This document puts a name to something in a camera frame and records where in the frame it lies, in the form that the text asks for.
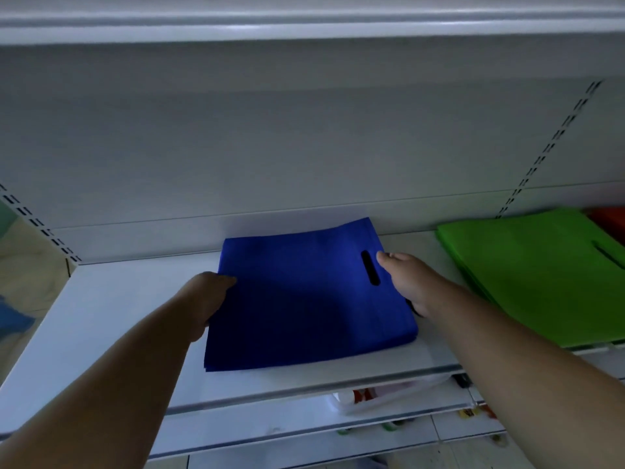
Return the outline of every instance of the person's right hand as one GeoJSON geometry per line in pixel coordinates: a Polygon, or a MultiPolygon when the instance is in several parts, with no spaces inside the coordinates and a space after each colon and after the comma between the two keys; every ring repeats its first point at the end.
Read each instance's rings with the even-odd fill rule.
{"type": "Polygon", "coordinates": [[[378,263],[387,270],[399,293],[412,302],[418,314],[428,317],[437,293],[451,285],[422,260],[408,253],[384,253],[376,255],[378,263]]]}

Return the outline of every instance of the floor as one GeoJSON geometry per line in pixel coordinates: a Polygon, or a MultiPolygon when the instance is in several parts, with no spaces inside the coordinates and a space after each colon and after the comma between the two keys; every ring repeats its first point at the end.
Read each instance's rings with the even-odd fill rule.
{"type": "MultiPolygon", "coordinates": [[[[24,334],[0,340],[0,384],[67,283],[73,265],[35,228],[16,220],[0,239],[0,295],[15,309],[36,318],[24,334]]],[[[532,469],[513,441],[497,446],[490,438],[455,441],[384,456],[389,469],[532,469]]],[[[146,469],[186,469],[187,457],[152,461],[146,469]]],[[[314,469],[372,469],[367,461],[349,460],[314,469]]]]}

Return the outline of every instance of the blue object on floor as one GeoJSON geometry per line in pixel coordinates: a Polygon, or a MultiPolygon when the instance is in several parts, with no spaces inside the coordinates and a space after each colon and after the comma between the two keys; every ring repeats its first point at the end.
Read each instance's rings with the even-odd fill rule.
{"type": "Polygon", "coordinates": [[[320,362],[413,341],[417,324],[375,259],[381,249],[368,218],[227,239],[219,273],[238,282],[211,318],[206,370],[320,362]]]}
{"type": "Polygon", "coordinates": [[[35,322],[34,318],[16,311],[0,296],[0,339],[12,333],[23,333],[35,322]]]}

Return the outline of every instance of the stack of green bags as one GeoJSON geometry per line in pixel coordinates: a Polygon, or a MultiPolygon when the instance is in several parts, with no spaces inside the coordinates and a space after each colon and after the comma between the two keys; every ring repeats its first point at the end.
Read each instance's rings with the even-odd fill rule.
{"type": "Polygon", "coordinates": [[[582,212],[464,220],[437,236],[474,291],[556,344],[625,338],[625,247],[582,212]]]}

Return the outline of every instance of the person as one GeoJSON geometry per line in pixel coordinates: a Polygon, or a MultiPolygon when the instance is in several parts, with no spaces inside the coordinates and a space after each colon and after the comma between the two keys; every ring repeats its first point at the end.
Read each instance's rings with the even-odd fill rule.
{"type": "MultiPolygon", "coordinates": [[[[540,469],[625,462],[625,386],[438,275],[379,252],[393,284],[431,319],[489,406],[540,469]]],[[[142,468],[191,342],[233,277],[201,273],[137,323],[0,445],[3,469],[142,468]]]]}

